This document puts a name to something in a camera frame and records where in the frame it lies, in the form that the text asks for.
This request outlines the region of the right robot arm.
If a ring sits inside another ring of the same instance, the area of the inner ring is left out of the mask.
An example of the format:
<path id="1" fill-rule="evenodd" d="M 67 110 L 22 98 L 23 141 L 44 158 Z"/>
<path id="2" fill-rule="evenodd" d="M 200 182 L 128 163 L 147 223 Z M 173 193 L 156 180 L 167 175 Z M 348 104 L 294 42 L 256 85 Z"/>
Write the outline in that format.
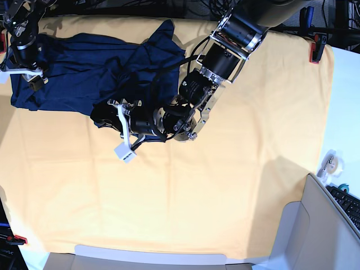
<path id="1" fill-rule="evenodd" d="M 30 89 L 41 89 L 48 79 L 38 64 L 38 23 L 55 1 L 13 1 L 3 14 L 5 56 L 2 75 L 21 75 Z"/>

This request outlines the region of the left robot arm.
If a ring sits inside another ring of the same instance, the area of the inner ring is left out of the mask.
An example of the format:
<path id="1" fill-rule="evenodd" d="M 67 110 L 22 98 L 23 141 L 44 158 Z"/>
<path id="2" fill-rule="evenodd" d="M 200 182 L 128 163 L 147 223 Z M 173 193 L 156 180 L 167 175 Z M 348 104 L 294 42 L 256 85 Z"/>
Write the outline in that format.
<path id="1" fill-rule="evenodd" d="M 216 103 L 215 92 L 224 82 L 233 83 L 245 62 L 265 39 L 270 28 L 282 24 L 305 6 L 305 1 L 239 1 L 222 15 L 218 26 L 199 44 L 201 52 L 182 61 L 196 61 L 199 69 L 189 69 L 178 93 L 170 101 L 160 103 L 156 86 L 160 78 L 176 65 L 164 67 L 155 75 L 150 86 L 151 102 L 125 99 L 108 100 L 94 106 L 91 119 L 100 127 L 110 127 L 124 137 L 133 134 L 145 142 L 193 140 L 208 121 Z"/>

